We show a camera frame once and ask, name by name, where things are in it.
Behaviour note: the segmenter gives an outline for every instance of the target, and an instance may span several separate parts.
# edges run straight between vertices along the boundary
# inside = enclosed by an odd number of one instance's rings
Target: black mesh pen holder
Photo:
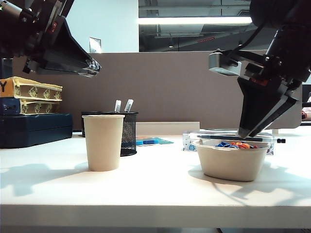
[[[138,112],[103,112],[106,115],[125,115],[121,141],[121,156],[136,154],[136,116]]]
[[[86,132],[84,130],[84,120],[83,120],[82,116],[100,115],[100,114],[102,114],[102,112],[86,112],[86,111],[81,112],[82,137],[86,137]]]

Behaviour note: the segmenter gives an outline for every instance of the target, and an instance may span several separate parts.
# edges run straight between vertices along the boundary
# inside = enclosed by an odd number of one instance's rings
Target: cable
[[[274,1],[273,5],[272,5],[272,8],[271,9],[274,9],[276,5],[276,0]],[[270,18],[270,14],[268,14],[266,16],[266,18],[264,19],[264,21],[260,24],[260,26],[254,31],[254,33],[247,39],[247,41],[242,44],[242,45],[239,45],[237,46],[235,49],[233,49],[230,53],[229,53],[229,57],[234,54],[236,51],[238,50],[241,50],[243,48],[245,48],[247,45],[249,45],[249,43],[251,43],[253,41],[253,39],[258,35],[258,33],[262,30],[262,28],[264,27],[264,25],[266,24],[266,22],[268,21],[268,19]]]

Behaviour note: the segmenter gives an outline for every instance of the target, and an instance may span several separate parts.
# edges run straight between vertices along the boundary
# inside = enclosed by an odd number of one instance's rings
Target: white panel
[[[311,77],[309,76],[309,79],[304,84],[311,84]]]
[[[137,0],[75,0],[67,22],[89,52],[89,37],[102,40],[102,52],[138,52]]]

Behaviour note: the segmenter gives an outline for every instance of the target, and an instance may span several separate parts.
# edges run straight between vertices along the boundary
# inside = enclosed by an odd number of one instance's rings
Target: beige paper cup
[[[110,171],[119,167],[124,115],[82,116],[88,168]]]

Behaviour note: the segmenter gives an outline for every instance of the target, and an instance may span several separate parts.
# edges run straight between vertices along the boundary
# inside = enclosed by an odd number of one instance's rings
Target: pen
[[[133,102],[134,102],[134,100],[131,100],[131,99],[129,99],[127,101],[127,104],[126,104],[125,109],[124,109],[125,112],[129,112],[131,110]]]
[[[121,100],[116,100],[115,112],[119,113],[121,109]]]
[[[237,136],[228,136],[228,135],[198,135],[199,138],[204,139],[220,139],[220,140],[233,140],[233,141],[244,141],[244,142],[277,142],[277,143],[286,143],[286,139],[278,138],[272,139],[268,137],[247,137],[240,138]]]

